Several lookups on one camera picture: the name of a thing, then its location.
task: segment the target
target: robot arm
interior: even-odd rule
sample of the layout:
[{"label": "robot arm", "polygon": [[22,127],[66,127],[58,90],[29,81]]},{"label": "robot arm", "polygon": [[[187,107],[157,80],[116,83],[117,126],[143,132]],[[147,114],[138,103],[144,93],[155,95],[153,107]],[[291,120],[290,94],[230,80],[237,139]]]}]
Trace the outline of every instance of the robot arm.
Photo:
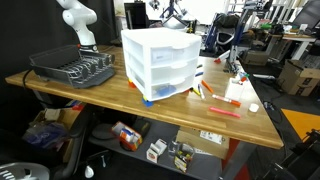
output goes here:
[{"label": "robot arm", "polygon": [[96,13],[77,0],[57,0],[66,10],[63,11],[63,20],[77,33],[81,50],[97,52],[94,34],[88,30],[87,25],[97,21]]}]

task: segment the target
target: white plastic drawers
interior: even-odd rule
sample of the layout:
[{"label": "white plastic drawers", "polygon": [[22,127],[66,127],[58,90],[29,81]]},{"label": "white plastic drawers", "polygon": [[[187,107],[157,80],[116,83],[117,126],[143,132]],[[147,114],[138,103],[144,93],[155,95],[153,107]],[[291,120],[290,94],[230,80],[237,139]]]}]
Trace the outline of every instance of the white plastic drawers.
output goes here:
[{"label": "white plastic drawers", "polygon": [[193,85],[201,37],[167,28],[121,31],[127,76],[149,100]]}]

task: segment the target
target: table top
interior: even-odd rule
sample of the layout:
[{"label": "table top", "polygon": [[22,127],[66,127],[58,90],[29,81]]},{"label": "table top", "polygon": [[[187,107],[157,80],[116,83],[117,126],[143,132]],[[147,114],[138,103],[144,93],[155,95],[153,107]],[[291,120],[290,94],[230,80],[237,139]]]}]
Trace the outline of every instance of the table top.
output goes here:
[{"label": "table top", "polygon": [[[206,99],[201,99],[195,93],[180,93],[169,98],[155,101],[153,106],[146,107],[142,102],[142,94],[137,88],[128,85],[122,48],[99,47],[100,53],[114,54],[116,74],[103,84],[87,89],[75,89],[54,81],[43,81],[32,71],[26,77],[26,87],[40,92],[80,100],[86,103],[111,108],[139,116],[205,130],[245,142],[280,149],[283,142],[263,108],[250,82],[246,82],[242,93],[240,107],[217,100],[204,89]],[[199,57],[204,74],[195,78],[196,82],[204,79],[214,90],[215,94],[224,96],[231,74],[224,73],[224,63],[216,64],[213,58]],[[9,84],[22,86],[25,72],[7,77]],[[251,103],[259,105],[256,113],[250,112]],[[241,115],[241,118],[211,112],[214,106]]]},{"label": "table top", "polygon": [[[272,35],[272,37],[282,37],[282,35]],[[308,36],[308,35],[297,35],[297,34],[284,34],[283,39],[292,40],[292,41],[306,41],[314,42],[317,38]]]}]

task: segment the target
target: drawer handle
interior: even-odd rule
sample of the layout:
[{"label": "drawer handle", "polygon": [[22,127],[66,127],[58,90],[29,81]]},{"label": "drawer handle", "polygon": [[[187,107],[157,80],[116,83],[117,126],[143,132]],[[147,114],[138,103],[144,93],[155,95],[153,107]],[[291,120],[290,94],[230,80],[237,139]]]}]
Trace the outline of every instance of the drawer handle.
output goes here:
[{"label": "drawer handle", "polygon": [[177,45],[172,46],[172,49],[185,49],[189,46],[190,46],[190,43],[179,44],[179,45],[177,44]]},{"label": "drawer handle", "polygon": [[172,69],[180,69],[180,68],[183,68],[183,67],[185,67],[185,66],[187,66],[188,65],[188,63],[180,63],[180,64],[176,64],[176,65],[173,65],[173,66],[171,66],[171,68]]},{"label": "drawer handle", "polygon": [[185,79],[184,79],[184,78],[182,78],[182,79],[172,80],[172,81],[170,81],[170,85],[177,85],[177,84],[181,84],[181,83],[183,83],[184,81],[185,81]]}]

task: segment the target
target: green object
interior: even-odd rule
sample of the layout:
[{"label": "green object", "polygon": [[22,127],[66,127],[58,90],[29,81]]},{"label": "green object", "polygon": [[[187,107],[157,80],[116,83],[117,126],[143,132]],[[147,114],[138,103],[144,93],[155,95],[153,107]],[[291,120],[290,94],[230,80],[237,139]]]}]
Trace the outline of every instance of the green object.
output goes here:
[{"label": "green object", "polygon": [[261,26],[260,26],[261,29],[271,29],[271,27],[272,26],[269,23],[261,24]]}]

